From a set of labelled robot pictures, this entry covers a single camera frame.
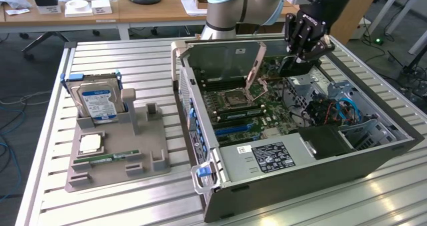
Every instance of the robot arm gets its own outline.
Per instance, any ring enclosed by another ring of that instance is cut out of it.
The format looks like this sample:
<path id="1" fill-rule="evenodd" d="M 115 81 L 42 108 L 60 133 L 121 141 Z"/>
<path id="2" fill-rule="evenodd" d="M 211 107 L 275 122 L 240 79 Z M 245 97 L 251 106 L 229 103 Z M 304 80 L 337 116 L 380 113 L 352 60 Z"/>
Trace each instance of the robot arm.
<path id="1" fill-rule="evenodd" d="M 201 40 L 236 37 L 236 23 L 271 25 L 276 22 L 284 0 L 207 0 L 207 19 Z M 329 41 L 331 27 L 349 0 L 287 0 L 299 5 L 297 14 L 288 13 L 284 21 L 287 52 L 280 75 L 308 72 L 319 58 L 333 51 Z"/>

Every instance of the blue cable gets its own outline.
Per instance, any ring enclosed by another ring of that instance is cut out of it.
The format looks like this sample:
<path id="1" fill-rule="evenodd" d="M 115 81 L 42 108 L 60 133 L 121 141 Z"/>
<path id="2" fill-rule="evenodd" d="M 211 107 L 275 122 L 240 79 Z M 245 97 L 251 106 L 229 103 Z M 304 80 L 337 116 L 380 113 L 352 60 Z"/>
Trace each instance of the blue cable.
<path id="1" fill-rule="evenodd" d="M 8 153 L 12 155 L 12 159 L 13 159 L 13 163 L 14 163 L 14 166 L 16 166 L 16 170 L 17 170 L 17 183 L 16 183 L 16 186 L 14 188 L 12 189 L 12 191 L 2 196 L 2 198 L 0 198 L 0 203 L 1 201 L 14 193 L 14 191 L 18 189 L 20 185 L 21 185 L 21 180 L 22 180 L 22 177 L 21 177 L 21 169 L 20 169 L 20 165 L 18 165 L 18 161 L 16 160 L 16 155 L 14 155 L 14 152 L 13 150 L 9 148 L 9 146 L 5 144 L 5 143 L 1 143 L 0 142 L 0 145 L 4 147 L 5 150 L 8 150 Z"/>
<path id="2" fill-rule="evenodd" d="M 8 131 L 0 132 L 0 135 L 5 135 L 5 134 L 10 133 L 13 130 L 16 130 L 18 126 L 21 126 L 21 124 L 24 123 L 24 120 L 25 120 L 25 113 L 22 110 L 9 109 L 9 108 L 1 107 L 1 106 L 0 106 L 0 110 L 18 112 L 21 114 L 20 122 L 16 124 L 16 126 L 13 128 L 10 128 Z"/>
<path id="3" fill-rule="evenodd" d="M 340 111 L 340 108 L 341 108 L 340 102 L 347 102 L 347 103 L 351 104 L 351 106 L 352 106 L 352 108 L 353 108 L 353 112 L 355 112 L 355 114 L 357 114 L 359 121 L 360 121 L 360 120 L 361 120 L 361 114 L 360 114 L 360 111 L 359 111 L 359 109 L 357 109 L 357 106 L 356 106 L 355 102 L 353 102 L 349 98 L 345 98 L 345 97 L 341 98 L 341 99 L 339 99 L 339 100 L 336 101 L 336 109 L 337 109 L 337 111 Z M 339 112 L 339 116 L 340 116 L 343 119 L 347 119 L 347 118 L 345 118 L 345 115 L 343 114 L 343 112 Z"/>

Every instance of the blue hard drive label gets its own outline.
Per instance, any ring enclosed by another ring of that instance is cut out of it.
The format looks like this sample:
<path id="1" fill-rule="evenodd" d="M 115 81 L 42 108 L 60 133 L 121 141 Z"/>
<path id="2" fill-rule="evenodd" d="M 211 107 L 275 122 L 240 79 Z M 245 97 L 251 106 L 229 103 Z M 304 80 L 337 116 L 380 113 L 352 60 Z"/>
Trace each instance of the blue hard drive label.
<path id="1" fill-rule="evenodd" d="M 85 91 L 81 96 L 85 108 L 93 119 L 109 121 L 117 116 L 115 103 L 109 101 L 112 97 L 109 90 Z"/>
<path id="2" fill-rule="evenodd" d="M 295 162 L 283 142 L 252 147 L 252 153 L 263 173 L 269 173 L 295 166 Z"/>

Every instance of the white container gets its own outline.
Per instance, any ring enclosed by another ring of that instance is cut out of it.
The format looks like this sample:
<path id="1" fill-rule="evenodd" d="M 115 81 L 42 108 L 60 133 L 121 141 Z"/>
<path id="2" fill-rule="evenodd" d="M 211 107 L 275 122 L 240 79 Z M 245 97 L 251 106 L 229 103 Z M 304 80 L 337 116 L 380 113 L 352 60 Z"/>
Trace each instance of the white container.
<path id="1" fill-rule="evenodd" d="M 371 21 L 367 20 L 365 18 L 360 19 L 357 28 L 355 29 L 355 31 L 352 32 L 352 36 L 351 36 L 351 40 L 359 40 L 363 37 L 363 34 L 365 33 L 367 29 L 371 26 Z"/>
<path id="2" fill-rule="evenodd" d="M 92 16 L 92 8 L 84 0 L 70 0 L 65 3 L 65 18 Z"/>
<path id="3" fill-rule="evenodd" d="M 112 6 L 109 0 L 92 0 L 92 12 L 95 15 L 112 14 Z"/>
<path id="4" fill-rule="evenodd" d="M 33 0 L 37 7 L 38 13 L 45 14 L 58 14 L 61 12 L 61 6 L 58 0 Z"/>

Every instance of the blue pcie slot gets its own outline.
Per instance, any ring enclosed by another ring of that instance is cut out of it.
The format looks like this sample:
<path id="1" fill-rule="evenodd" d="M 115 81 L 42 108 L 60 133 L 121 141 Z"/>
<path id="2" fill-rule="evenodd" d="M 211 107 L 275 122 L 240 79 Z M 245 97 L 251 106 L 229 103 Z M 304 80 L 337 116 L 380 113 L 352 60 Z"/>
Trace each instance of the blue pcie slot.
<path id="1" fill-rule="evenodd" d="M 253 123 L 249 123 L 244 126 L 219 129 L 215 131 L 215 135 L 220 136 L 220 135 L 227 135 L 227 134 L 232 134 L 232 133 L 247 132 L 251 130 L 252 125 L 253 125 Z"/>

